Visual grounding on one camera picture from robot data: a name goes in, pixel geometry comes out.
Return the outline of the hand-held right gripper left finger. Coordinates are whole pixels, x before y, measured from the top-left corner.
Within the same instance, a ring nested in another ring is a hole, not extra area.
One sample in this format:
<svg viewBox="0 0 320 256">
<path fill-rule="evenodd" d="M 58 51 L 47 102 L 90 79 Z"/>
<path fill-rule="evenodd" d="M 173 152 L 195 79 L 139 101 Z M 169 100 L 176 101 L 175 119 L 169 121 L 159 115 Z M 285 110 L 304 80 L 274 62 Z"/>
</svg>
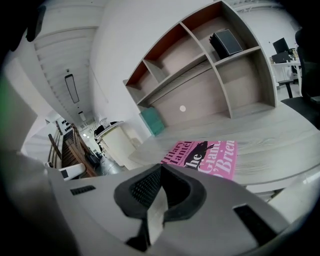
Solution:
<svg viewBox="0 0 320 256">
<path fill-rule="evenodd" d="M 48 171 L 63 227 L 73 238 L 80 256 L 139 256 L 144 253 L 127 244 L 146 224 L 154 244 L 164 231 L 164 190 L 146 211 L 146 221 L 126 216 L 114 199 L 116 187 L 151 168 L 150 165 L 118 174 L 65 181 L 57 170 Z"/>
</svg>

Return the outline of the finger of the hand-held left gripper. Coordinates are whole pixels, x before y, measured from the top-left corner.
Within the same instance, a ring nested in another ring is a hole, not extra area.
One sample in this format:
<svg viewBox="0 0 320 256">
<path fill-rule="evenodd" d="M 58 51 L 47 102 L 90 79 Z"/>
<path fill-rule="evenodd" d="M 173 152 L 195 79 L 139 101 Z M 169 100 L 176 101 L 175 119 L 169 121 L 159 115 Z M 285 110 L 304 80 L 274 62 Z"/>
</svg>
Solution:
<svg viewBox="0 0 320 256">
<path fill-rule="evenodd" d="M 59 169 L 59 171 L 62 174 L 63 179 L 69 181 L 85 173 L 86 167 L 83 163 L 78 163 L 72 166 L 63 167 Z"/>
</svg>

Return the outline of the black speaker box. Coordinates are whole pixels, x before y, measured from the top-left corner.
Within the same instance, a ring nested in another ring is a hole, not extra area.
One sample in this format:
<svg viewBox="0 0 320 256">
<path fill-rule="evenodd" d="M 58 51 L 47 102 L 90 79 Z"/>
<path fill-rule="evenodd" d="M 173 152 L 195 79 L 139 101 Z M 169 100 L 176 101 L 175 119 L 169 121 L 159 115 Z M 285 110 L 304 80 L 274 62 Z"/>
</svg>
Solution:
<svg viewBox="0 0 320 256">
<path fill-rule="evenodd" d="M 243 51 L 243 48 L 229 29 L 213 33 L 209 38 L 209 42 L 220 59 L 225 59 Z"/>
</svg>

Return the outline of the long black ceiling lamp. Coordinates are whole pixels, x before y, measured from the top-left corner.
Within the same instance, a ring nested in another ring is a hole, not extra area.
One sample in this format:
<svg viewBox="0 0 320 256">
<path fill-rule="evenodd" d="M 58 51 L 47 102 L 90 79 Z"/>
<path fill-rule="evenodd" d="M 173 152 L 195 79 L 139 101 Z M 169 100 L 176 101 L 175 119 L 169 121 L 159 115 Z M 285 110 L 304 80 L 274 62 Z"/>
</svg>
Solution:
<svg viewBox="0 0 320 256">
<path fill-rule="evenodd" d="M 74 76 L 73 74 L 68 74 L 64 77 L 68 92 L 70 94 L 70 97 L 72 99 L 72 102 L 74 104 L 78 103 L 79 100 L 79 96 L 77 93 L 77 89 L 76 89 L 76 85 L 75 85 L 75 80 L 74 80 Z"/>
</svg>

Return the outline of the pink book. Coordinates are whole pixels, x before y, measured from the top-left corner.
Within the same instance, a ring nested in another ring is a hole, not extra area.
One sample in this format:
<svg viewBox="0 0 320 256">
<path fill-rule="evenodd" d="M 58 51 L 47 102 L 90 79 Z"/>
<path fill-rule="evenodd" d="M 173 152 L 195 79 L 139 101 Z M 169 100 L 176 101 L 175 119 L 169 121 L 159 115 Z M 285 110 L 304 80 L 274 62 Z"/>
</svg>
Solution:
<svg viewBox="0 0 320 256">
<path fill-rule="evenodd" d="M 232 180 L 236 169 L 238 143 L 227 141 L 178 141 L 161 160 L 170 164 Z"/>
</svg>

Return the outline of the teal book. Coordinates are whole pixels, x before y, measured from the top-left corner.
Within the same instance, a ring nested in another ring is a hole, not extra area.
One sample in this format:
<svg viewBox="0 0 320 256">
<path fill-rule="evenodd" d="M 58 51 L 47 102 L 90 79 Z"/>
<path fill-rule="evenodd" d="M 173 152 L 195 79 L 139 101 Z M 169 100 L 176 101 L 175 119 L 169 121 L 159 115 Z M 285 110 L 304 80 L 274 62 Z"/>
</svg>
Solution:
<svg viewBox="0 0 320 256">
<path fill-rule="evenodd" d="M 165 129 L 165 125 L 154 107 L 148 107 L 142 110 L 140 117 L 154 137 L 158 136 Z"/>
</svg>

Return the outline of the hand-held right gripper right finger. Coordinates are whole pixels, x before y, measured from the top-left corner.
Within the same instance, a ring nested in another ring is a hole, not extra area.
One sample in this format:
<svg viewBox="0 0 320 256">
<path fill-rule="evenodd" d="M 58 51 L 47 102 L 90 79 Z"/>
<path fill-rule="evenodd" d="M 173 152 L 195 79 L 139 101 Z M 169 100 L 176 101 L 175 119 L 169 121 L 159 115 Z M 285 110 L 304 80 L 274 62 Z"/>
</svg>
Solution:
<svg viewBox="0 0 320 256">
<path fill-rule="evenodd" d="M 154 256 L 265 256 L 289 222 L 242 185 L 184 167 L 175 170 L 206 190 L 202 207 L 189 219 L 167 222 L 149 248 Z"/>
</svg>

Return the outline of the black computer monitor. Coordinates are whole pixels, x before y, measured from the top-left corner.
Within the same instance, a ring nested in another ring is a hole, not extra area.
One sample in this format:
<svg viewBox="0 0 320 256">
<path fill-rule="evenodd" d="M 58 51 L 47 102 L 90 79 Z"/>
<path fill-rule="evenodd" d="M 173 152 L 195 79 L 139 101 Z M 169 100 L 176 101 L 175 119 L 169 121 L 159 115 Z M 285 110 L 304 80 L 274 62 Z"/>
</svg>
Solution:
<svg viewBox="0 0 320 256">
<path fill-rule="evenodd" d="M 280 53 L 284 53 L 284 52 L 288 52 L 289 51 L 289 47 L 288 47 L 288 44 L 285 40 L 285 38 L 281 38 L 275 42 L 272 43 L 275 51 L 277 54 L 280 54 Z"/>
</svg>

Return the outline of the wooden desk shelf unit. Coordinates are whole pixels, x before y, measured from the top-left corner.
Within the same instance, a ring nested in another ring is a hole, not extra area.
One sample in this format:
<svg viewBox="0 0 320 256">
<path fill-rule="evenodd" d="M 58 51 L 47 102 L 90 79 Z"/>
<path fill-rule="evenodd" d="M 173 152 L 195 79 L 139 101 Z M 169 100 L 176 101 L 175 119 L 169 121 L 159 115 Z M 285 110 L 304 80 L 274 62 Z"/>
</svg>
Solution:
<svg viewBox="0 0 320 256">
<path fill-rule="evenodd" d="M 229 29 L 243 51 L 220 59 L 210 36 Z M 277 105 L 272 71 L 257 37 L 225 1 L 174 24 L 124 82 L 139 109 L 157 110 L 166 128 L 214 114 L 233 118 L 242 107 Z"/>
</svg>

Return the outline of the white desk with black equipment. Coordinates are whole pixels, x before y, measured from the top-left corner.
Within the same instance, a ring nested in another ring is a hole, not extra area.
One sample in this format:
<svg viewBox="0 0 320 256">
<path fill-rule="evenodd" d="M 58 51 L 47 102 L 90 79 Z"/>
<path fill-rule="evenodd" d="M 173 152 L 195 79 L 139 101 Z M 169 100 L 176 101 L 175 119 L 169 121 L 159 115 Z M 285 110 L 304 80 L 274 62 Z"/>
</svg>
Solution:
<svg viewBox="0 0 320 256">
<path fill-rule="evenodd" d="M 296 96 L 299 95 L 301 97 L 302 71 L 299 58 L 295 58 L 294 56 L 289 55 L 287 52 L 283 52 L 280 54 L 272 55 L 269 59 L 272 69 L 272 77 L 277 92 L 277 100 L 281 101 L 285 99 L 284 95 L 279 99 L 281 87 L 283 86 L 285 86 L 287 89 L 286 98 L 292 98 L 293 93 L 291 84 L 294 84 L 295 82 L 297 82 L 298 84 L 298 92 L 296 93 Z"/>
</svg>

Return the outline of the black bag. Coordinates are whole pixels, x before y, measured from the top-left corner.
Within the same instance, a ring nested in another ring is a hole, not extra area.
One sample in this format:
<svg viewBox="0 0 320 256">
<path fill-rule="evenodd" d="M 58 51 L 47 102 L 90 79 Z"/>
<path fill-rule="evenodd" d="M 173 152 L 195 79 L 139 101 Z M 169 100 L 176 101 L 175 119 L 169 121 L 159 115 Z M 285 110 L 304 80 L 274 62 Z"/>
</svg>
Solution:
<svg viewBox="0 0 320 256">
<path fill-rule="evenodd" d="M 94 136 L 98 136 L 100 133 L 102 133 L 105 129 L 107 129 L 108 127 L 116 124 L 117 121 L 112 121 L 107 125 L 100 125 L 95 131 L 94 131 Z"/>
</svg>

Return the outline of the wooden staircase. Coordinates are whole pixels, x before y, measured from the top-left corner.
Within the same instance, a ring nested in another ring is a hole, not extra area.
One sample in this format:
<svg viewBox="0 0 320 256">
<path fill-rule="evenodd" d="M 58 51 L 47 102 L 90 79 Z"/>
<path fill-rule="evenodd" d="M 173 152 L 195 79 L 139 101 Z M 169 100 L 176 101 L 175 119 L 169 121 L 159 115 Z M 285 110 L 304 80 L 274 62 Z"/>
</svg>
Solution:
<svg viewBox="0 0 320 256">
<path fill-rule="evenodd" d="M 56 132 L 49 134 L 50 149 L 46 165 L 59 171 L 61 168 L 76 164 L 85 165 L 85 173 L 74 179 L 92 178 L 98 174 L 96 168 L 100 165 L 90 148 L 85 144 L 74 124 L 67 124 L 65 132 L 59 122 L 55 122 Z"/>
</svg>

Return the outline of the black office chair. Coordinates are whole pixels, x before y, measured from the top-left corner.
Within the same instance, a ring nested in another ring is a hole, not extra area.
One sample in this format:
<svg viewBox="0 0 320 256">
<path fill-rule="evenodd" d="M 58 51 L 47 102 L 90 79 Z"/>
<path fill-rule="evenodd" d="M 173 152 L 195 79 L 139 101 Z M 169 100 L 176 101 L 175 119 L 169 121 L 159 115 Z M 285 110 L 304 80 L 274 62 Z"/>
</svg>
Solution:
<svg viewBox="0 0 320 256">
<path fill-rule="evenodd" d="M 301 64 L 301 96 L 281 102 L 292 108 L 320 131 L 320 49 L 316 49 L 313 33 L 300 29 L 295 34 Z"/>
</svg>

